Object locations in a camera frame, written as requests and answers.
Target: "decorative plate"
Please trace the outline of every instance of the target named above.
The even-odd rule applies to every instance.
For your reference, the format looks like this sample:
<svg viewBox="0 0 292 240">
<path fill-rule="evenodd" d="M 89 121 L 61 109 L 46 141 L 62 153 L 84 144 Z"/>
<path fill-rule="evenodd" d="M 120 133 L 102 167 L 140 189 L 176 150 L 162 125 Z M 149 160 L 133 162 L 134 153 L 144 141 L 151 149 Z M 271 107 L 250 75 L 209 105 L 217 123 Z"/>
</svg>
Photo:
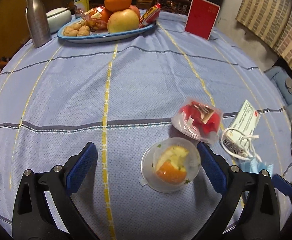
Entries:
<svg viewBox="0 0 292 240">
<path fill-rule="evenodd" d="M 126 32 L 119 32 L 119 33 L 108 33 L 107 30 L 102 32 L 93 32 L 89 36 L 80 36 L 80 37 L 68 37 L 64 36 L 64 28 L 72 25 L 73 23 L 79 22 L 81 19 L 73 20 L 64 26 L 62 26 L 59 31 L 57 32 L 57 37 L 62 40 L 67 40 L 73 43 L 96 43 L 96 42 L 106 42 L 106 41 L 118 41 L 121 39 L 130 38 L 133 36 L 137 36 L 145 31 L 151 30 L 156 26 L 156 23 L 150 24 L 144 28 L 126 31 Z"/>
</svg>

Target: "blue cushion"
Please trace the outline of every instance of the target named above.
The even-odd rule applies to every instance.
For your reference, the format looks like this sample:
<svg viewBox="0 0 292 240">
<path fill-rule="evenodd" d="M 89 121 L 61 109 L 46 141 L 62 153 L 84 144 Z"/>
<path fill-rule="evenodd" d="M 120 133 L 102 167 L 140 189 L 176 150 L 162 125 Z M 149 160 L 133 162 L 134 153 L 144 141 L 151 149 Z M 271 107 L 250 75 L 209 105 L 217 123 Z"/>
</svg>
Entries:
<svg viewBox="0 0 292 240">
<path fill-rule="evenodd" d="M 288 74 L 281 67 L 272 67 L 270 70 L 265 72 L 265 75 L 280 91 L 286 105 L 287 114 L 289 117 L 292 117 L 292 94 L 288 91 L 285 85 L 285 80 L 289 77 Z"/>
</svg>

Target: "red card holder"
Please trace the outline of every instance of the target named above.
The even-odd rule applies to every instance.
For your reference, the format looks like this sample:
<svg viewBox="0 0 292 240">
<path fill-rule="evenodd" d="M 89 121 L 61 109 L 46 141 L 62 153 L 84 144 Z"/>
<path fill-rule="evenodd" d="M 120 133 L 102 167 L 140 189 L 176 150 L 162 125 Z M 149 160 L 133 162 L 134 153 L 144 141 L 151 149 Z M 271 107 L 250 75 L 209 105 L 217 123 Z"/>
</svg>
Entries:
<svg viewBox="0 0 292 240">
<path fill-rule="evenodd" d="M 191 0 L 185 31 L 209 39 L 220 6 L 206 0 Z"/>
</svg>

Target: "white bowl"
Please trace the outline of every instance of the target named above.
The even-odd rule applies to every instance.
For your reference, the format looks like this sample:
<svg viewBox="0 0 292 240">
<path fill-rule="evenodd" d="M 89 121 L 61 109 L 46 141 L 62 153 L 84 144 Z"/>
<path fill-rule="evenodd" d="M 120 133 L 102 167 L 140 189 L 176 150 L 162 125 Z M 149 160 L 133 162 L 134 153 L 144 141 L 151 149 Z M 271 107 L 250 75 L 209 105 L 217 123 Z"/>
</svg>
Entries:
<svg viewBox="0 0 292 240">
<path fill-rule="evenodd" d="M 47 20 L 50 33 L 55 33 L 71 21 L 71 12 L 64 7 L 57 8 L 47 13 Z"/>
<path fill-rule="evenodd" d="M 189 150 L 184 165 L 187 170 L 185 181 L 180 184 L 170 184 L 161 180 L 155 173 L 154 167 L 157 164 L 159 157 L 170 146 L 179 145 Z M 185 185 L 192 182 L 197 176 L 200 168 L 200 155 L 193 143 L 184 138 L 169 138 L 159 143 L 154 144 L 146 150 L 142 157 L 141 171 L 143 179 L 141 184 L 148 184 L 152 189 L 162 193 L 172 193 L 181 190 Z"/>
</svg>

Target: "light blue tablecloth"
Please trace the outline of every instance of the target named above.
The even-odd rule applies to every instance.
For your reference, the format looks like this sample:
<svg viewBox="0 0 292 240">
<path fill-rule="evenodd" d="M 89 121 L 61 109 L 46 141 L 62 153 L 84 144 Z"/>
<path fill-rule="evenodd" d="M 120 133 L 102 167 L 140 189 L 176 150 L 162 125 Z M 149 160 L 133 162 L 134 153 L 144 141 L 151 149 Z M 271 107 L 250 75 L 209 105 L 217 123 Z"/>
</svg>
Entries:
<svg viewBox="0 0 292 240">
<path fill-rule="evenodd" d="M 274 85 L 217 29 L 206 41 L 185 32 L 185 22 L 186 16 L 161 12 L 155 30 L 99 44 L 73 44 L 54 35 L 38 49 L 28 42 L 7 64 L 0 74 L 0 223 L 9 233 L 23 171 L 63 165 L 92 141 L 99 149 L 96 177 L 89 172 L 72 199 L 101 239 L 111 238 L 112 225 L 118 240 L 191 239 L 221 198 L 203 169 L 172 194 L 139 183 L 145 150 L 182 136 L 170 119 L 187 96 L 222 109 L 224 127 L 247 99 L 262 113 L 254 133 L 260 135 L 254 141 L 257 153 L 274 164 L 274 173 L 286 173 L 292 181 L 291 124 Z M 107 141 L 102 145 L 104 115 Z M 107 149 L 108 185 L 102 181 L 102 148 Z M 232 164 L 219 143 L 211 148 Z M 291 204 L 282 194 L 278 197 L 283 225 Z M 65 230 L 47 198 L 57 225 Z M 241 210 L 239 204 L 228 228 Z"/>
</svg>

